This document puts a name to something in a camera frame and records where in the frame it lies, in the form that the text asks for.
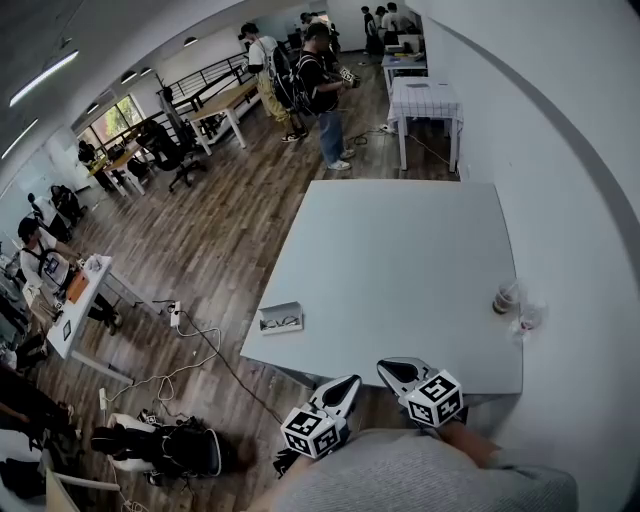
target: office chair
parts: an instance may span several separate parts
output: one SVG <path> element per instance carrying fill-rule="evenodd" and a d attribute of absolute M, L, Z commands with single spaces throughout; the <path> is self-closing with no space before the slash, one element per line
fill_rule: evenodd
<path fill-rule="evenodd" d="M 176 171 L 176 176 L 169 185 L 169 192 L 173 192 L 173 186 L 180 180 L 190 187 L 191 182 L 188 178 L 190 171 L 206 170 L 206 167 L 195 157 L 193 144 L 178 146 L 171 140 L 167 130 L 155 121 L 148 120 L 140 127 L 140 132 L 141 135 L 136 142 L 153 155 L 156 166 L 162 171 Z"/>

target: black and white marker cube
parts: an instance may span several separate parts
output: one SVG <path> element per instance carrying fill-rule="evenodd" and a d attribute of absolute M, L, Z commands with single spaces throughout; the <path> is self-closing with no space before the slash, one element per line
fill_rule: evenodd
<path fill-rule="evenodd" d="M 462 409 L 462 387 L 446 370 L 439 371 L 404 396 L 412 420 L 438 428 Z"/>
<path fill-rule="evenodd" d="M 340 442 L 336 421 L 297 407 L 280 427 L 287 446 L 316 459 Z"/>

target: white table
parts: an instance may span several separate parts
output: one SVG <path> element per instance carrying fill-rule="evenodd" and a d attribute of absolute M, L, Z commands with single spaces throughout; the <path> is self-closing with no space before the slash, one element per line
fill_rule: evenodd
<path fill-rule="evenodd" d="M 443 80 L 427 77 L 398 77 L 393 83 L 389 119 L 398 120 L 400 168 L 407 169 L 407 117 L 429 117 L 451 121 L 451 150 L 449 172 L 455 172 L 458 143 L 462 130 L 462 105 L 451 85 Z"/>
<path fill-rule="evenodd" d="M 520 393 L 513 318 L 491 307 L 514 277 L 493 185 L 314 181 L 259 305 L 298 301 L 304 328 L 264 336 L 257 312 L 241 355 L 311 387 L 307 374 L 382 386 L 377 361 L 419 357 L 467 394 Z"/>
<path fill-rule="evenodd" d="M 411 57 L 394 57 L 393 55 L 385 55 L 382 58 L 382 72 L 384 74 L 384 81 L 387 84 L 387 94 L 391 96 L 391 90 L 393 85 L 393 78 L 395 72 L 398 69 L 427 69 L 426 60 L 415 60 Z"/>
<path fill-rule="evenodd" d="M 125 377 L 124 375 L 117 373 L 104 364 L 92 359 L 78 350 L 75 349 L 82 332 L 84 331 L 84 324 L 87 320 L 87 315 L 93 301 L 98 295 L 100 286 L 106 286 L 122 299 L 125 300 L 130 306 L 134 306 L 136 301 L 143 302 L 152 311 L 158 315 L 162 313 L 162 308 L 158 304 L 154 304 L 147 298 L 145 298 L 140 292 L 138 292 L 133 285 L 127 281 L 121 274 L 113 270 L 111 267 L 111 258 L 108 256 L 99 256 L 102 268 L 99 271 L 91 271 L 87 268 L 84 269 L 85 274 L 89 278 L 87 287 L 84 289 L 78 301 L 73 304 L 67 300 L 62 307 L 62 315 L 56 323 L 49 329 L 47 333 L 47 339 L 56 349 L 58 354 L 66 359 L 71 356 L 73 359 L 80 361 L 81 363 L 90 366 L 94 370 L 97 370 L 109 377 L 113 377 L 125 384 L 132 384 L 133 380 Z M 64 338 L 64 326 L 67 322 L 70 322 L 71 332 L 67 339 Z"/>

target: white tablecloth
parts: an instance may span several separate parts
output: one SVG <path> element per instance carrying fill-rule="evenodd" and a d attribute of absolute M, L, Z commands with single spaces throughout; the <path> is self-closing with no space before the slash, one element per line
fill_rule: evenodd
<path fill-rule="evenodd" d="M 453 87 L 445 81 L 428 77 L 397 77 L 389 120 L 398 117 L 433 117 L 462 121 L 462 105 Z"/>

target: glass cup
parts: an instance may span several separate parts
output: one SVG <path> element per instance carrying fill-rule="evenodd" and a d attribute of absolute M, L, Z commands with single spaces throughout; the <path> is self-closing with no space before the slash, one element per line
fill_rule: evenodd
<path fill-rule="evenodd" d="M 522 285 L 517 279 L 501 284 L 493 299 L 493 310 L 499 315 L 508 313 L 518 307 L 522 295 Z"/>

